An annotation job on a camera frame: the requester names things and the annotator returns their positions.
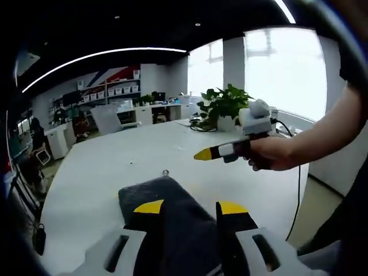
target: blue stripe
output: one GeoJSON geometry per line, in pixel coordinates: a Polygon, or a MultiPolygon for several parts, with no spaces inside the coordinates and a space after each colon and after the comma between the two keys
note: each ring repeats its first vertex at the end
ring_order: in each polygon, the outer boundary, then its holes
{"type": "Polygon", "coordinates": [[[108,69],[102,70],[102,71],[98,71],[97,74],[96,74],[96,76],[94,76],[94,78],[90,81],[90,83],[87,85],[87,87],[91,87],[95,83],[95,81],[97,81],[107,71],[108,71],[108,69]]]}

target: yellow and black part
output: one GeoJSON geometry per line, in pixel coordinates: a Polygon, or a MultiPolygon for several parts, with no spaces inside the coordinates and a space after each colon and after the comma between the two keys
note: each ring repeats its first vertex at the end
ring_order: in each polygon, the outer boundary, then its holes
{"type": "Polygon", "coordinates": [[[163,200],[142,204],[134,210],[129,224],[124,227],[147,233],[138,252],[134,276],[162,275],[164,209],[163,200]]]}
{"type": "Polygon", "coordinates": [[[257,225],[246,208],[228,201],[216,203],[216,217],[218,251],[224,275],[249,275],[246,256],[235,233],[257,229],[257,225]]]}

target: yellow tip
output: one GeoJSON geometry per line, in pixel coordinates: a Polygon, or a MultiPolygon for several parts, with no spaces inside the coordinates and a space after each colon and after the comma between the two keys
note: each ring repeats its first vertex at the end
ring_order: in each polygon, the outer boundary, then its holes
{"type": "Polygon", "coordinates": [[[230,201],[219,201],[223,214],[248,213],[248,210],[241,205],[230,201]]]}
{"type": "Polygon", "coordinates": [[[211,150],[209,148],[206,148],[203,151],[200,151],[199,153],[197,153],[194,156],[194,158],[196,160],[203,160],[203,161],[212,160],[211,150]]]}
{"type": "Polygon", "coordinates": [[[161,205],[163,200],[156,200],[153,202],[144,203],[140,206],[138,206],[134,213],[151,213],[151,214],[159,214],[161,205]]]}

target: white pot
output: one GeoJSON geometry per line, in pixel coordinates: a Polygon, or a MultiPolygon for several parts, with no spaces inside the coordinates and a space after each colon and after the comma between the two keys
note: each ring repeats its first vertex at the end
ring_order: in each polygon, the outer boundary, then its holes
{"type": "Polygon", "coordinates": [[[236,131],[235,120],[231,119],[231,116],[219,117],[217,129],[222,132],[234,132],[236,131]]]}

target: white pillar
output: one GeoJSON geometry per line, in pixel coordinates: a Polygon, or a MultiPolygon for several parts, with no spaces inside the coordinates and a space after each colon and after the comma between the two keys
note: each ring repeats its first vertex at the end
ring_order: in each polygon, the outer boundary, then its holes
{"type": "Polygon", "coordinates": [[[224,40],[224,88],[228,84],[244,89],[245,73],[244,39],[224,40]]]}

